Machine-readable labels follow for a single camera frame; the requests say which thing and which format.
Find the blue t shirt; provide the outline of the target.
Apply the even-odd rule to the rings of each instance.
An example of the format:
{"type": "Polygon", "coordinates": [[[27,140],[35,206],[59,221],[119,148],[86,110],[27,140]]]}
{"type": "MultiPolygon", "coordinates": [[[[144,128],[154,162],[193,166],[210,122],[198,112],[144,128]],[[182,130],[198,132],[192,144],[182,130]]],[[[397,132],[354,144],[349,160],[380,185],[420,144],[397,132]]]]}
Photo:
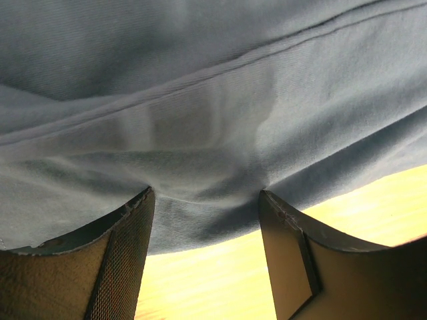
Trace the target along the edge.
{"type": "Polygon", "coordinates": [[[425,1],[2,1],[1,249],[152,187],[151,254],[426,163],[425,1]]]}

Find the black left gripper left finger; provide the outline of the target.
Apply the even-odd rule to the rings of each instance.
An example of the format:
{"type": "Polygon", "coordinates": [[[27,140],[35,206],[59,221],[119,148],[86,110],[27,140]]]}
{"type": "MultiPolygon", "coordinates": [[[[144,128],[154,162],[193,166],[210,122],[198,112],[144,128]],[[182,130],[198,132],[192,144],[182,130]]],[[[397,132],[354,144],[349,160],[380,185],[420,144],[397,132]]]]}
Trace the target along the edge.
{"type": "Polygon", "coordinates": [[[147,188],[37,247],[1,252],[2,319],[133,319],[155,209],[147,188]]]}

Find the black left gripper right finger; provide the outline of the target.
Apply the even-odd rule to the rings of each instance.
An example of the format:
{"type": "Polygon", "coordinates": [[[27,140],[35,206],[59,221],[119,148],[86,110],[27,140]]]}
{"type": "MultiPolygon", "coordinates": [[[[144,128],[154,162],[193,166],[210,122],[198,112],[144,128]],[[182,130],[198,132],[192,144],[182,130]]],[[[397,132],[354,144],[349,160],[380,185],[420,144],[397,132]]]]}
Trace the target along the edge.
{"type": "Polygon", "coordinates": [[[425,319],[426,239],[396,247],[343,233],[262,191],[278,319],[425,319]]]}

